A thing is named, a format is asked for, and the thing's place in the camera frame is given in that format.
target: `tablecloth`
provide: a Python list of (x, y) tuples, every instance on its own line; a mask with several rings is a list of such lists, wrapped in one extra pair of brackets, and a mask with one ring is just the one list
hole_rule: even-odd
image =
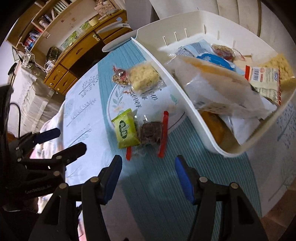
[[(67, 167), (69, 184), (82, 183), (98, 175), (115, 154), (121, 155), (123, 170), (119, 185), (144, 239), (186, 240), (196, 207), (185, 199), (175, 173), (174, 159), (183, 155), (189, 166), (213, 182), (225, 185), (237, 182), (261, 215), (259, 192), (247, 154), (224, 158), (210, 153), (188, 118), (169, 134), (165, 158), (157, 158), (155, 150), (148, 149), (144, 157), (133, 158), (130, 162), (125, 160), (125, 150), (117, 148), (116, 136), (106, 113), (108, 98), (115, 85), (111, 81), (112, 65), (127, 69), (143, 60), (142, 54), (129, 41), (109, 53), (67, 93), (64, 147), (80, 141), (87, 145), (86, 154)], [(217, 214), (214, 240), (218, 238), (219, 218)]]

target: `metal screw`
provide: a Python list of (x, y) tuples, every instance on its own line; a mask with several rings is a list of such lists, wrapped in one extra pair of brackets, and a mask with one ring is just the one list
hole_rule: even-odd
[(202, 183), (206, 183), (206, 182), (207, 182), (207, 178), (206, 178), (206, 177), (200, 177), (200, 181), (201, 181)]
[(54, 175), (57, 177), (59, 175), (59, 171), (54, 171)]
[(59, 185), (59, 187), (60, 187), (60, 189), (64, 189), (64, 188), (67, 187), (67, 184), (66, 184), (66, 183), (61, 183), (61, 184)]
[(92, 182), (92, 183), (96, 183), (98, 180), (99, 180), (98, 177), (92, 177), (92, 178), (91, 178), (91, 182)]
[(230, 184), (230, 186), (233, 188), (233, 189), (238, 189), (239, 185), (237, 183), (232, 183)]

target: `green snack package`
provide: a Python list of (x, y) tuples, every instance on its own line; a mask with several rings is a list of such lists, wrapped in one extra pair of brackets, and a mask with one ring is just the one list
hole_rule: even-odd
[(115, 126), (118, 148), (140, 144), (131, 113), (131, 109), (127, 109), (112, 120)]

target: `teal stripe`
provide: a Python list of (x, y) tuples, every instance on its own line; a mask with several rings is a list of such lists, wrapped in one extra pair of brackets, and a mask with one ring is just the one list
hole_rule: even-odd
[[(114, 84), (111, 81), (112, 65), (129, 68), (144, 57), (129, 41), (110, 52), (98, 63), (99, 88), (112, 154), (125, 156), (125, 150), (117, 149), (116, 137), (109, 127), (106, 106)], [(208, 152), (188, 118), (172, 131), (168, 138), (165, 158), (157, 158), (156, 150), (147, 148), (144, 158), (123, 158), (122, 187), (134, 218), (147, 241), (186, 240), (196, 207), (184, 198), (174, 169), (174, 159), (181, 154), (189, 166), (207, 176), (213, 182), (228, 185), (237, 182), (249, 198), (256, 212), (261, 215), (259, 192), (255, 176), (246, 154), (236, 158), (224, 158)], [(212, 240), (218, 240), (221, 204), (217, 203)]]

